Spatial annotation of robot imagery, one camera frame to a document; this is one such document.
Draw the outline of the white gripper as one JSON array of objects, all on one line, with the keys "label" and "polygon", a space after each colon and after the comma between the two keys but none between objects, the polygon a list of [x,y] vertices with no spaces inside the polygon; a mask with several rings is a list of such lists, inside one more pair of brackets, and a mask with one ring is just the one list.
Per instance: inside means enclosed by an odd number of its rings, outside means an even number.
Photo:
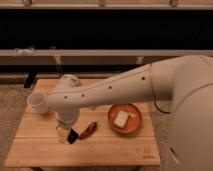
[{"label": "white gripper", "polygon": [[79,134],[76,130],[71,129],[69,134],[69,129],[71,128],[78,120],[79,115],[74,115],[70,119],[62,119],[58,114],[55,114],[56,121],[59,125],[56,126],[56,132],[58,135],[58,140],[61,143],[67,141],[68,135],[71,139],[77,139]]}]

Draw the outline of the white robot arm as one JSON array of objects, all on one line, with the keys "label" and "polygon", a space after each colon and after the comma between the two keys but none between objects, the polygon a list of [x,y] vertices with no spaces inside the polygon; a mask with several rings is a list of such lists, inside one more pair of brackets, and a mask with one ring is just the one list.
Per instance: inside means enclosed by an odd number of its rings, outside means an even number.
[{"label": "white robot arm", "polygon": [[48,95],[69,126],[82,107],[165,100],[172,102],[165,171],[213,171],[213,57],[162,60],[85,86],[66,74]]}]

